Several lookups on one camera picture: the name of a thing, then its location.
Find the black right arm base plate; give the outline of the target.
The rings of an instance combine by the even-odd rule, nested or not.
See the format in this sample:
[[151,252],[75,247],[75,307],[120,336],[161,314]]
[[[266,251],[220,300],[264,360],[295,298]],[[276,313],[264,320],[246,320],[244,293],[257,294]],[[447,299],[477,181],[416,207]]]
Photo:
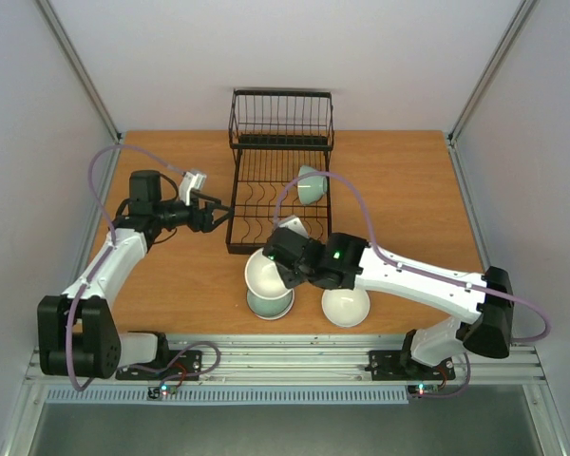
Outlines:
[[427,366],[403,351],[375,350],[369,352],[365,371],[373,381],[449,381],[456,378],[451,362],[448,358],[436,366]]

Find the orange bowl white inside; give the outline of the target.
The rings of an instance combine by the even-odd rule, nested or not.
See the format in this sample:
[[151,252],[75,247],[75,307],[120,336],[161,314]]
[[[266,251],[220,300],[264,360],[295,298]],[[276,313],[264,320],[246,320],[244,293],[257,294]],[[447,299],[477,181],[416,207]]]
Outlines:
[[261,249],[247,260],[244,278],[248,290],[262,299],[277,300],[291,291],[281,279],[276,264],[263,255]]

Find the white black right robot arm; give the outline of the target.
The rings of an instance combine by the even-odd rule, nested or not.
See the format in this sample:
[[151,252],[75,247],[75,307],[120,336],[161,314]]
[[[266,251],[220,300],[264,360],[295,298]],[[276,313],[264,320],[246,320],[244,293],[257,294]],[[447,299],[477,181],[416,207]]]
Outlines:
[[361,237],[333,233],[326,242],[279,227],[261,253],[275,265],[283,285],[396,295],[448,315],[428,329],[406,334],[399,364],[421,376],[448,358],[471,352],[505,359],[512,342],[513,303],[506,271],[457,273],[394,255]]

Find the plain mint green bowl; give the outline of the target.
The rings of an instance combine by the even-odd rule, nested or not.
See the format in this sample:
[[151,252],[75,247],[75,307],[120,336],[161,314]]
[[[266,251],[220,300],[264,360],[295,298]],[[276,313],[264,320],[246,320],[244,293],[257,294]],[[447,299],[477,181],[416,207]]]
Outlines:
[[[316,172],[316,169],[302,165],[299,168],[298,176],[301,178],[309,173]],[[328,191],[328,180],[325,176],[311,176],[309,178],[300,179],[297,184],[298,199],[303,205],[311,205],[320,201]]]

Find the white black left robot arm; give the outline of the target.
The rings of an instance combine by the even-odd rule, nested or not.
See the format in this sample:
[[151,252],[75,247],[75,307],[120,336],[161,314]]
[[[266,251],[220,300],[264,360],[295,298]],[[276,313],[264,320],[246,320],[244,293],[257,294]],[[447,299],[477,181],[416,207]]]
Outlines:
[[156,170],[133,172],[129,196],[119,206],[99,253],[61,294],[45,296],[37,307],[39,364],[43,374],[107,379],[117,370],[144,371],[151,378],[170,372],[173,356],[159,332],[118,333],[111,313],[114,301],[136,265],[163,232],[187,227],[211,233],[230,219],[233,208],[206,196],[206,177],[184,174],[162,196],[170,178]]

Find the green patterned bowl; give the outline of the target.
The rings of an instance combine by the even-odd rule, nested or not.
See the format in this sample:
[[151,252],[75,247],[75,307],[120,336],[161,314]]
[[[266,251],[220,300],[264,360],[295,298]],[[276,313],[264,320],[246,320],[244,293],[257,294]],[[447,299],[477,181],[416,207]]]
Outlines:
[[278,299],[267,299],[247,291],[246,301],[251,312],[258,318],[272,321],[285,316],[291,310],[295,302],[295,292],[290,291]]

